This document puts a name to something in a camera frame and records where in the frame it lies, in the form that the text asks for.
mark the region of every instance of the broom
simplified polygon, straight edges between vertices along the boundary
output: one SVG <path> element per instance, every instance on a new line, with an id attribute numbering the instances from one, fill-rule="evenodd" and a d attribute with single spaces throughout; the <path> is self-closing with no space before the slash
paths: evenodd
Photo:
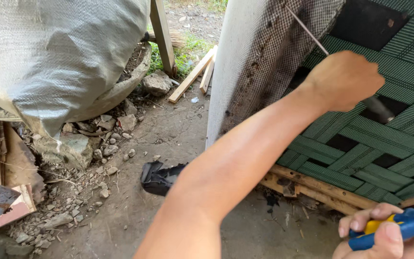
<path id="1" fill-rule="evenodd" d="M 174 30 L 174 29 L 169 30 L 169 34 L 170 34 L 170 40 L 172 42 L 172 47 L 183 48 L 185 46 L 186 38 L 183 34 L 181 34 L 179 31 Z M 157 44 L 154 31 L 149 30 L 145 32 L 145 37 L 143 37 L 143 39 L 140 42 L 147 42 L 147 41 L 154 42 Z"/>

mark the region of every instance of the concrete floor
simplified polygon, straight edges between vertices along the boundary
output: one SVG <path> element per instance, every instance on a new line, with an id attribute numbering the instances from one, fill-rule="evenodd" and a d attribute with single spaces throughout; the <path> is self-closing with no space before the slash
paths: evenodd
<path id="1" fill-rule="evenodd" d="M 102 200 L 100 212 L 84 212 L 81 227 L 61 227 L 62 241 L 52 242 L 39 258 L 121 259 L 135 253 L 164 202 L 164 197 L 148 194 L 141 188 L 142 165 L 152 161 L 154 155 L 161 155 L 166 165 L 186 163 L 204 150 L 209 97 L 204 97 L 197 85 L 198 82 L 175 105 L 167 101 L 170 94 L 154 100 L 165 109 L 156 106 L 148 110 L 144 121 L 135 129 L 134 138 L 121 142 L 121 149 L 107 163 L 117 166 L 121 172 L 119 179 L 116 174 L 112 176 L 110 181 L 116 181 L 117 185 L 111 187 L 111 196 Z M 196 96 L 199 102 L 191 103 L 191 98 Z M 123 162 L 122 156 L 131 148 L 137 154 Z M 90 196 L 90 204 L 100 200 L 98 193 Z M 262 194 L 253 191 L 239 203 L 221 227 L 223 258 L 331 258 L 340 241 L 337 224 L 317 212 L 309 211 L 310 218 L 306 219 L 300 206 L 295 206 L 293 215 L 291 204 L 281 201 L 280 205 L 274 206 L 273 216 L 282 227 L 266 220 L 271 215 L 267 213 L 269 206 Z"/>

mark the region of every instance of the hand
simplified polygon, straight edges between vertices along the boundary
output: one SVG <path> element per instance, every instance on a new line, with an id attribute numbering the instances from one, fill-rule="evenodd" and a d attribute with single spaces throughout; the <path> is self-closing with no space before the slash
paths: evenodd
<path id="1" fill-rule="evenodd" d="M 387 203 L 380 203 L 372 209 L 359 211 L 339 221 L 340 237 L 347 237 L 349 229 L 362 231 L 369 220 L 385 220 L 403 210 Z M 414 238 L 403 242 L 400 228 L 393 222 L 383 222 L 374 237 L 375 245 L 368 250 L 353 252 L 347 241 L 338 245 L 333 259 L 414 259 Z"/>
<path id="2" fill-rule="evenodd" d="M 345 50 L 331 54 L 313 68 L 301 88 L 318 95 L 329 111 L 348 112 L 384 83 L 377 63 Z"/>

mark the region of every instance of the wooden post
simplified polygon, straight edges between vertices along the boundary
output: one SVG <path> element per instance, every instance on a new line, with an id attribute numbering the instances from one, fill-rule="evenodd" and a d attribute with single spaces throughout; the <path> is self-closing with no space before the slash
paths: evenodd
<path id="1" fill-rule="evenodd" d="M 169 27 L 167 26 L 166 11 L 164 10 L 163 0 L 151 0 L 151 13 L 149 14 L 153 24 L 159 53 L 161 54 L 164 72 L 169 77 L 177 74 L 175 56 L 173 55 L 172 42 L 170 41 Z"/>

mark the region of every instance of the blue and yellow screwdriver handle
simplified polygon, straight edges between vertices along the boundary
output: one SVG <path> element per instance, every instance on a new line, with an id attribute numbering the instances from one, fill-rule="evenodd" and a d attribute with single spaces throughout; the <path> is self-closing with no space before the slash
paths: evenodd
<path id="1" fill-rule="evenodd" d="M 403 240 L 414 237 L 414 209 L 405 209 L 402 214 L 393 214 L 386 221 L 395 222 L 400 227 Z M 374 245 L 374 235 L 383 221 L 371 220 L 363 232 L 349 231 L 349 246 L 353 251 L 366 250 Z"/>

